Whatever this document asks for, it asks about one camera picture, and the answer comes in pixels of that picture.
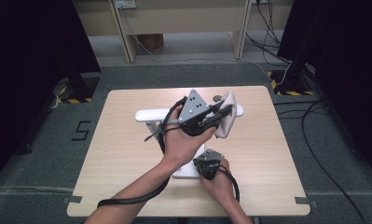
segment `finger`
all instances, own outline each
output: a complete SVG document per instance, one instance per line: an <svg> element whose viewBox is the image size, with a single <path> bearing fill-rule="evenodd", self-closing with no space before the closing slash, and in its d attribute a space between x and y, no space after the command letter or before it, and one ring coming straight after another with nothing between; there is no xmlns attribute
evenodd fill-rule
<svg viewBox="0 0 372 224"><path fill-rule="evenodd" d="M230 171L230 170L229 170L229 161L228 161L227 159L221 159L221 160L220 160L220 165L226 167L227 170Z"/></svg>
<svg viewBox="0 0 372 224"><path fill-rule="evenodd" d="M180 114L180 112L182 111L182 108L183 108L182 105L177 106L177 107L173 110L173 112L171 113L171 115L169 116L169 118L170 118L170 119L177 119L177 118L179 118L179 114Z"/></svg>
<svg viewBox="0 0 372 224"><path fill-rule="evenodd" d="M182 105L177 106L173 110L171 115L169 116L169 120L171 120L171 119L177 120L179 118L180 112L182 111L182 108L183 108ZM165 130L170 129L170 128L174 128L174 127L177 127L177 124L168 124L168 125L166 125Z"/></svg>
<svg viewBox="0 0 372 224"><path fill-rule="evenodd" d="M200 139L202 144L205 143L206 141L208 141L209 139L211 139L216 130L217 129L215 127L212 127L210 129L206 130L205 132L203 132L201 135L199 135L198 138Z"/></svg>

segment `gray carpet floor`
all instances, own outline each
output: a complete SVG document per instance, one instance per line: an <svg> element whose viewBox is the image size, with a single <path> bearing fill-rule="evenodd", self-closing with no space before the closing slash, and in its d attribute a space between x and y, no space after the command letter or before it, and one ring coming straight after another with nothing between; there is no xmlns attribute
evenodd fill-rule
<svg viewBox="0 0 372 224"><path fill-rule="evenodd" d="M261 64L264 70L270 65ZM269 79L252 63L177 64L103 67L93 99L87 104L59 104L47 113L31 146L32 153L14 155L0 174L0 223L80 223L68 217L63 199L72 195L90 140L111 90L174 87L263 85L270 89L284 135L301 182L313 202L305 217L261 217L262 223L362 223L350 202L312 157L302 135L301 118L313 96L278 96ZM324 103L305 119L305 134L321 165L344 188L368 223L372 224L372 170L350 151ZM85 141L76 133L79 121L89 130ZM161 223L160 219L143 219Z"/></svg>

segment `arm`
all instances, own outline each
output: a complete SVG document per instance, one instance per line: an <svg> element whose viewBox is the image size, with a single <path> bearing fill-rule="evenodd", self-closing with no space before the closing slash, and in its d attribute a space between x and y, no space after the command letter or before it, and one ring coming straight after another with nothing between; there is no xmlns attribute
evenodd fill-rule
<svg viewBox="0 0 372 224"><path fill-rule="evenodd" d="M222 159L220 164L229 170L229 163L227 160ZM228 214L232 223L252 223L250 218L248 218L248 216L244 213L241 205L238 203L238 201L236 201L232 182L228 179L228 177L220 172L217 172L213 180L207 180L201 175L200 182L209 192L211 197L220 203Z"/></svg>
<svg viewBox="0 0 372 224"><path fill-rule="evenodd" d="M178 118L181 108L178 106L173 111L171 119ZM176 126L178 125L167 125L165 129ZM158 188L176 170L192 160L198 148L212 137L214 131L215 128L211 128L195 137L183 133L181 129L167 132L165 154L159 164L114 195L113 199L135 198ZM132 223L144 206L145 203L101 206L92 213L85 223Z"/></svg>

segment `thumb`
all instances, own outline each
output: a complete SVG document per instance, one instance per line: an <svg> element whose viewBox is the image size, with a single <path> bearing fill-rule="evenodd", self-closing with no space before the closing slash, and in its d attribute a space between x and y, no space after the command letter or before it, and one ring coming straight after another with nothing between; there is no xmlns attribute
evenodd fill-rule
<svg viewBox="0 0 372 224"><path fill-rule="evenodd" d="M208 141L209 139L212 138L214 132L216 131L217 129L215 127L212 127L208 130L206 130L205 132L203 132L201 135L200 135L200 139L203 141L203 142L206 142Z"/></svg>

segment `wrist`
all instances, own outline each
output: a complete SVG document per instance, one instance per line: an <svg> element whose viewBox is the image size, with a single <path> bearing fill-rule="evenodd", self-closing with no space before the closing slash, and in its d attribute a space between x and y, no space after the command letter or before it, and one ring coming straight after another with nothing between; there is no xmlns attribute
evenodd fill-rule
<svg viewBox="0 0 372 224"><path fill-rule="evenodd" d="M217 199L217 202L223 207L232 207L233 204L238 203L236 199L232 195L228 195L227 197L220 197Z"/></svg>
<svg viewBox="0 0 372 224"><path fill-rule="evenodd" d="M167 173L168 175L172 175L175 171L179 169L178 165L171 161L161 160L158 164L159 167L163 170L163 172Z"/></svg>

